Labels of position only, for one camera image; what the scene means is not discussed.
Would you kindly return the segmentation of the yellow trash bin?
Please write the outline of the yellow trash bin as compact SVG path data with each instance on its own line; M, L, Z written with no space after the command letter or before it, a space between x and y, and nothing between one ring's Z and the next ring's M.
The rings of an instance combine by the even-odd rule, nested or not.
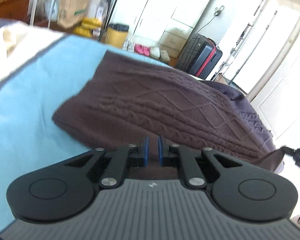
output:
M128 33L128 25L120 23L110 23L107 27L105 43L116 48L121 48Z

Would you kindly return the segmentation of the dark brown knit sweater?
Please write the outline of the dark brown knit sweater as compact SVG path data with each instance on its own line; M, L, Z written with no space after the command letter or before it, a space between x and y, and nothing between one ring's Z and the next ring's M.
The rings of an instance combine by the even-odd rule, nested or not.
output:
M151 143L163 136L195 150L211 147L272 172L283 159L240 91L110 51L52 119L90 148L111 151L147 135Z

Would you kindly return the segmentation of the white patterned duvet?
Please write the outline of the white patterned duvet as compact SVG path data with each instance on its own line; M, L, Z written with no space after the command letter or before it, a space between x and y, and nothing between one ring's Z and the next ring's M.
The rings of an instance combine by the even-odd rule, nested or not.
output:
M23 22L0 27L0 81L63 36L61 32Z

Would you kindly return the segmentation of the black suitcase with red stripe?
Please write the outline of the black suitcase with red stripe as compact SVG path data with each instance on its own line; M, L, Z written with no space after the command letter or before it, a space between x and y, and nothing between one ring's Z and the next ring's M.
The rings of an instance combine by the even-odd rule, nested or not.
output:
M179 54L175 68L205 80L222 55L212 39L194 34Z

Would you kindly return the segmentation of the pink slippers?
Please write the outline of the pink slippers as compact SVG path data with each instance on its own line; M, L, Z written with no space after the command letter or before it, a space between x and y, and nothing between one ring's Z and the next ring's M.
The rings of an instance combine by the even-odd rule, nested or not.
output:
M150 56L150 48L140 44L134 46L134 51L141 55Z

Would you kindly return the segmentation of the yellow plastic bag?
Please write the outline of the yellow plastic bag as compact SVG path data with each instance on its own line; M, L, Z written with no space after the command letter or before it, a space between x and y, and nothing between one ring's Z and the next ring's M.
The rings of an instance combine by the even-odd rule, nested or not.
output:
M101 33L102 22L97 18L83 18L73 33L88 38L97 38Z

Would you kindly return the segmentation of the light blue bed sheet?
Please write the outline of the light blue bed sheet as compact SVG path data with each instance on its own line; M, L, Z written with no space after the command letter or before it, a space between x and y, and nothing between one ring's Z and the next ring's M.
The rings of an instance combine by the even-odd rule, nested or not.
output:
M175 168L160 166L160 136L151 143L146 135L148 165L131 168L119 187L97 187L82 169L65 165L99 147L74 139L53 122L53 114L93 78L108 51L166 67L71 35L38 54L0 88L0 239L97 239L103 233L121 238L126 231L138 238L137 228L145 235L159 230L160 190L177 175Z

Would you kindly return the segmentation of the brown paper bag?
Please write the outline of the brown paper bag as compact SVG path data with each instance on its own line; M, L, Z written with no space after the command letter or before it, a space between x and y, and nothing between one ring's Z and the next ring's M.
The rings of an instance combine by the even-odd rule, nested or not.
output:
M69 29L81 21L90 0L59 0L57 24Z

